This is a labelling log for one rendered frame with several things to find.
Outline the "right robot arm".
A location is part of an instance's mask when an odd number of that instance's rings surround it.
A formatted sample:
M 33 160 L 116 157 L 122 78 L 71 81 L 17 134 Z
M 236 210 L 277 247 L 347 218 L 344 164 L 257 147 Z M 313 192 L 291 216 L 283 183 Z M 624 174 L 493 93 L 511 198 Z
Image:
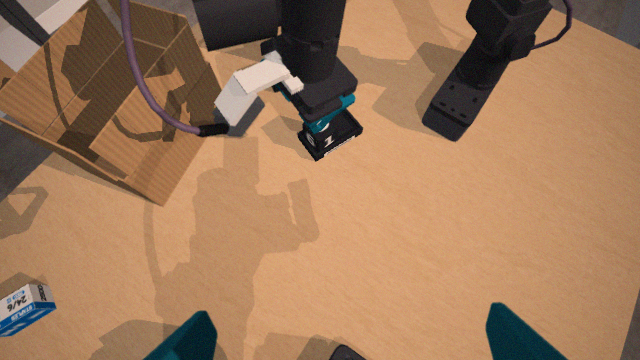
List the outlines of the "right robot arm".
M 470 127 L 508 64 L 530 53 L 534 33 L 553 8 L 548 1 L 471 0 L 466 20 L 477 34 L 432 98 L 431 109 Z M 331 40 L 340 32 L 346 6 L 346 0 L 192 2 L 208 52 L 277 37 L 281 23 L 298 39 Z M 265 106 L 258 96 L 236 126 L 230 126 L 217 106 L 212 113 L 216 124 L 227 124 L 223 135 L 242 137 Z

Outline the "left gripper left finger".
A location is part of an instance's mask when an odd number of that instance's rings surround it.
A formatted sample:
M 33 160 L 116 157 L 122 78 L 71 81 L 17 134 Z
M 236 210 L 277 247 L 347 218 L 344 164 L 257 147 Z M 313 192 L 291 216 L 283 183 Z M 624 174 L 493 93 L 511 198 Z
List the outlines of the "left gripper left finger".
M 143 360 L 213 360 L 217 330 L 207 311 L 197 311 Z

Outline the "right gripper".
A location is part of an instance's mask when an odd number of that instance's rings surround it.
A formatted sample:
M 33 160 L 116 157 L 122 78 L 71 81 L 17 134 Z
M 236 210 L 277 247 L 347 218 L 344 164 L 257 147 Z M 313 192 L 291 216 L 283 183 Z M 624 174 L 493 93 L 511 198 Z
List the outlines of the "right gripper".
M 281 25 L 281 35 L 260 44 L 264 59 L 235 71 L 215 105 L 230 126 L 236 126 L 257 93 L 275 84 L 311 132 L 320 132 L 356 99 L 352 93 L 358 80 L 336 56 L 340 33 L 311 43 L 292 37 Z

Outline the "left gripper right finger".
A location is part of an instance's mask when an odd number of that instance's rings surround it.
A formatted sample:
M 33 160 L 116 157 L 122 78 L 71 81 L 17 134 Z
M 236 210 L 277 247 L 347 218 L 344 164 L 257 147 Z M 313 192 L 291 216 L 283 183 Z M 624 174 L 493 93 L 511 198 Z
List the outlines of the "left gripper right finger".
M 491 304 L 485 329 L 493 360 L 568 360 L 501 302 Z

